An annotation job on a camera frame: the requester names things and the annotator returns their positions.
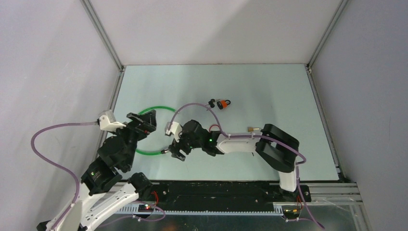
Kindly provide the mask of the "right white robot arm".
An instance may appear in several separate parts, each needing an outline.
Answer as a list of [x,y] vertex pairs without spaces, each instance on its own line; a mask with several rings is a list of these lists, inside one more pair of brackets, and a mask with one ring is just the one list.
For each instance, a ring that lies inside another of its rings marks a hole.
[[300,142],[273,124],[265,124],[260,131],[230,133],[208,131],[195,120],[185,125],[169,122],[167,136],[173,136],[168,150],[173,158],[184,161],[194,149],[201,149],[210,156],[234,152],[257,153],[270,167],[278,172],[280,196],[292,201],[299,195],[298,162]]

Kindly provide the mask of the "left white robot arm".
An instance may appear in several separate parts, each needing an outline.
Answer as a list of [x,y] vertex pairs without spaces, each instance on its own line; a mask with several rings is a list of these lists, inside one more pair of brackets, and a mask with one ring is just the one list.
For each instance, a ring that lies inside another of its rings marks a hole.
[[76,184],[72,201],[66,208],[49,220],[37,225],[38,231],[93,231],[125,205],[138,199],[147,200],[152,194],[152,183],[143,173],[134,173],[113,195],[104,196],[122,176],[132,168],[137,143],[156,130],[156,111],[150,110],[138,115],[128,113],[130,122],[118,122],[112,110],[101,113],[97,121],[85,125],[98,125],[100,130],[112,134],[97,150],[98,157],[78,178],[71,170],[47,159],[35,148],[36,137],[45,131],[35,133],[31,147],[35,154],[46,162],[69,173]]

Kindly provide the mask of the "small brass padlock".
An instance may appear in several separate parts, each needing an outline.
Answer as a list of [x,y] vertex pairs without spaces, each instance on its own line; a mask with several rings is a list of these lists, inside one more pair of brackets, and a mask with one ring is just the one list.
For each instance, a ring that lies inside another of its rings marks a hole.
[[256,127],[247,127],[248,132],[255,132],[255,131],[260,131],[261,128],[256,128]]

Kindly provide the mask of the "black keys bunch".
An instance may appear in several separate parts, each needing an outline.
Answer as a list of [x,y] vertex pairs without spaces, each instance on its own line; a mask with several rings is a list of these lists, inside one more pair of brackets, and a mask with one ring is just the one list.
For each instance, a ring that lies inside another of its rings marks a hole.
[[208,105],[209,105],[210,108],[214,108],[216,106],[216,104],[217,104],[217,100],[215,100],[215,99],[211,99],[208,102]]

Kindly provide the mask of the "orange padlock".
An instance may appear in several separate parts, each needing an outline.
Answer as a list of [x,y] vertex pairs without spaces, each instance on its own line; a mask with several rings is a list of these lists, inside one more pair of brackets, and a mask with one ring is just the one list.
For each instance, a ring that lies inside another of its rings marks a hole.
[[217,107],[222,110],[227,108],[231,104],[230,100],[219,100],[217,101]]

